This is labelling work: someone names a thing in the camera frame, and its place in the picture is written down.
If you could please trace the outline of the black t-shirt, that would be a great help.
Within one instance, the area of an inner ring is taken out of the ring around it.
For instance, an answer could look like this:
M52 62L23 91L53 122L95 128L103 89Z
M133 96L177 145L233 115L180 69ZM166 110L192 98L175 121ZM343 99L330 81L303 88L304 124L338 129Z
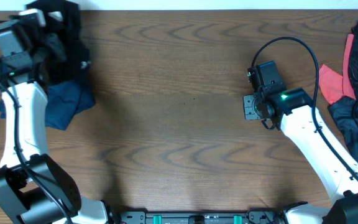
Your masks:
M47 67L50 83L86 82L90 50L80 39L79 5L66 0L38 0L26 4L25 8L41 10L46 21L44 33L55 34L61 43Z

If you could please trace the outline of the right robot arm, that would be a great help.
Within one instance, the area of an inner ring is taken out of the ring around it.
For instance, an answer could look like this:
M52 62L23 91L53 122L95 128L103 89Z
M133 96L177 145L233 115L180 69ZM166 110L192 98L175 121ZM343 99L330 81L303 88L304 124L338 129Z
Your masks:
M246 119L271 121L306 157L324 185L331 208L298 202L284 208L275 223L358 223L358 162L324 123L302 88L288 90L275 62L248 69L253 94L244 96Z

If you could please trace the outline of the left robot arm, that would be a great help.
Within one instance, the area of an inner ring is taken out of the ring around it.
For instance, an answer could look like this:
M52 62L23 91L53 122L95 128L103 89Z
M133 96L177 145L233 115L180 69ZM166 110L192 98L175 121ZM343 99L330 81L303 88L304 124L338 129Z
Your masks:
M0 161L0 207L13 223L110 223L103 201L80 194L49 155L45 132L48 68L67 60L57 34L40 19L0 25L0 91L6 142Z

